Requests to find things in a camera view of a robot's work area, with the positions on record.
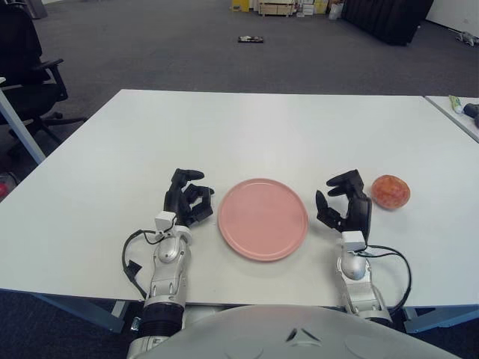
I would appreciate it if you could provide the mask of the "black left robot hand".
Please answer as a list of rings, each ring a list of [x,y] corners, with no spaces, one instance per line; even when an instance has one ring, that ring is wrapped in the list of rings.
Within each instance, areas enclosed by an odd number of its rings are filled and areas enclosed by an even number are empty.
[[[174,172],[170,188],[165,194],[163,210],[176,215],[176,225],[190,227],[213,214],[211,197],[214,190],[192,183],[203,178],[201,171],[178,168]]]

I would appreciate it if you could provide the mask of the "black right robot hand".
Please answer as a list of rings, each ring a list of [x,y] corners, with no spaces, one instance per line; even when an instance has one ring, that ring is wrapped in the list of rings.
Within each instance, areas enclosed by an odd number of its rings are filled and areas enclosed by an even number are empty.
[[[324,194],[317,190],[315,194],[317,219],[340,233],[359,231],[367,242],[370,234],[372,200],[364,193],[364,183],[359,171],[347,171],[331,178],[326,185],[332,187],[328,196],[345,195],[347,197],[347,214],[343,218],[339,212],[328,205]]]

